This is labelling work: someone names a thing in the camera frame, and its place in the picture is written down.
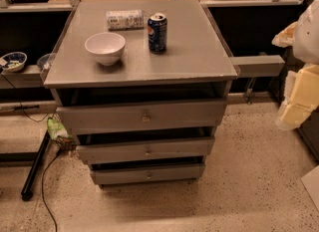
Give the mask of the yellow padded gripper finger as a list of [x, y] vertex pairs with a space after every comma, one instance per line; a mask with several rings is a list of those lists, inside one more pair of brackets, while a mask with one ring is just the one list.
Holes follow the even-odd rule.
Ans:
[[284, 85], [276, 126], [298, 128], [319, 107], [319, 66], [307, 64], [298, 72], [289, 71]]
[[293, 45], [294, 31], [297, 26], [296, 22], [288, 25], [284, 30], [278, 33], [273, 39], [272, 44], [277, 47], [286, 48]]

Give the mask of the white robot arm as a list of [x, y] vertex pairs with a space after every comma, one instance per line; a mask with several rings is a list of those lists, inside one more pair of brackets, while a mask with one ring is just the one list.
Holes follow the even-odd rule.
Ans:
[[299, 19], [272, 40], [277, 47], [291, 46], [293, 56], [304, 66], [289, 71], [284, 84], [276, 125], [282, 130], [298, 128], [319, 107], [319, 0], [313, 2]]

